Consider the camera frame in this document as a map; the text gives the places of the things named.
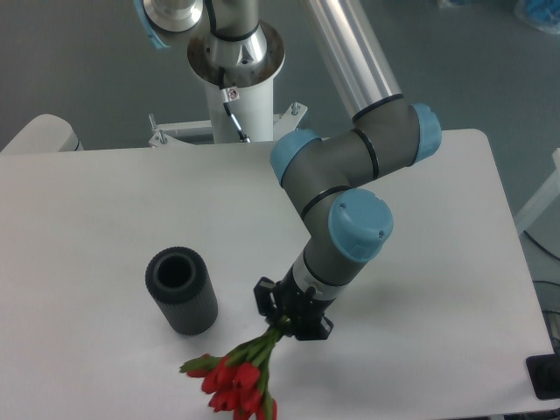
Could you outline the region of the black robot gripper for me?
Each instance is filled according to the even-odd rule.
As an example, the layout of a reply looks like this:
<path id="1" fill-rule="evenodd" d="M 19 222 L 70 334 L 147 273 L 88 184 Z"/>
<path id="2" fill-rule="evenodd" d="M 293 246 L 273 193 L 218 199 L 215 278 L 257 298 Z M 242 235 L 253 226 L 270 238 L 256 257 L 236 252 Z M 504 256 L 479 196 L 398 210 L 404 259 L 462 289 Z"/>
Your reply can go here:
<path id="1" fill-rule="evenodd" d="M 261 277 L 253 291 L 259 314 L 286 336 L 315 341 L 327 340 L 331 334 L 333 322 L 325 313 L 334 300 L 316 299 L 314 286 L 302 290 L 296 283 L 293 268 L 277 284 Z"/>

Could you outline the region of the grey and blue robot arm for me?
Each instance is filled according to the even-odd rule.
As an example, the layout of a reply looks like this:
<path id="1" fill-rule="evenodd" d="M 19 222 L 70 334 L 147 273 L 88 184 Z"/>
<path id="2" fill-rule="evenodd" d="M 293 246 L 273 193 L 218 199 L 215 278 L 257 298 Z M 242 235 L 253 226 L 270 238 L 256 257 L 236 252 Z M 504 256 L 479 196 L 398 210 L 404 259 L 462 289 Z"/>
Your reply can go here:
<path id="1" fill-rule="evenodd" d="M 189 39 L 189 66 L 206 90 L 217 144 L 272 141 L 270 165 L 310 239 L 278 283 L 255 287 L 258 311 L 298 340 L 324 340 L 326 308 L 381 250 L 393 229 L 388 206 L 365 184 L 414 165 L 439 148 L 442 130 L 423 104 L 403 97 L 357 1 L 303 1 L 325 64 L 353 121 L 320 138 L 273 115 L 273 80 L 285 58 L 256 1 L 137 1 L 157 49 Z"/>

